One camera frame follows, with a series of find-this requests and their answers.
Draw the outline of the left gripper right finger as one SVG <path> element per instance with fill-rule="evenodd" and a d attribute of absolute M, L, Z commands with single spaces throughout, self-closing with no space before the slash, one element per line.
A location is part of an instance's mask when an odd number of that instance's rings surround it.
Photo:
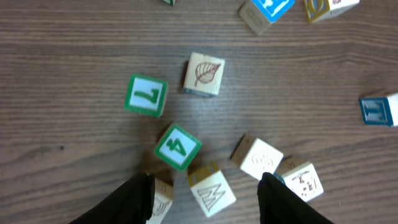
<path fill-rule="evenodd" d="M 271 173 L 263 173 L 257 196 L 261 224 L 333 224 Z"/>

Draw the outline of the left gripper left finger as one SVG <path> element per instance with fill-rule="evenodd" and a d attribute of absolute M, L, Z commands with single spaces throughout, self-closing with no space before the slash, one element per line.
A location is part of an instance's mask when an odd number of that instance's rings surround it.
<path fill-rule="evenodd" d="M 136 174 L 71 224 L 146 224 L 154 207 L 155 177 Z"/>

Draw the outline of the wooden block animal drawing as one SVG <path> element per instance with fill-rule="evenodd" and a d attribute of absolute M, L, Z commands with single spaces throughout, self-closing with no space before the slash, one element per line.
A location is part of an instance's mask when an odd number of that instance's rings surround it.
<path fill-rule="evenodd" d="M 146 224 L 161 224 L 174 202 L 174 188 L 155 178 L 154 206 L 151 218 Z"/>

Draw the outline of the plain wooden block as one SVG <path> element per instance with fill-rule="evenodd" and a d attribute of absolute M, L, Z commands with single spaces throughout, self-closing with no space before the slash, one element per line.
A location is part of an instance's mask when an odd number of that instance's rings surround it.
<path fill-rule="evenodd" d="M 273 174 L 284 154 L 260 138 L 245 134 L 231 156 L 231 160 L 243 172 L 257 180 L 265 172 Z"/>

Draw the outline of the wooden block M drawing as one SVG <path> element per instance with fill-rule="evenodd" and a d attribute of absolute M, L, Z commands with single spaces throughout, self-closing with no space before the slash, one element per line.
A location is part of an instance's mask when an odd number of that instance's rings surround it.
<path fill-rule="evenodd" d="M 188 175 L 194 198 L 210 218 L 236 201 L 229 183 L 216 162 L 211 162 Z"/>

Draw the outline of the green number four block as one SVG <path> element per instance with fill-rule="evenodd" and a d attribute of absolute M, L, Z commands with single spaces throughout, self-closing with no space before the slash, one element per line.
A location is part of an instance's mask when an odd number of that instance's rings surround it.
<path fill-rule="evenodd" d="M 198 138 L 172 123 L 159 139 L 154 154 L 174 169 L 184 171 L 201 147 L 202 142 Z"/>

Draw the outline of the leaf block blue side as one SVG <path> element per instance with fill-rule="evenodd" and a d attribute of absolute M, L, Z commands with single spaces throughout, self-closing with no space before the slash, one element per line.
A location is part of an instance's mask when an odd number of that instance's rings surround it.
<path fill-rule="evenodd" d="M 205 97 L 218 96 L 225 59 L 192 52 L 182 91 Z"/>

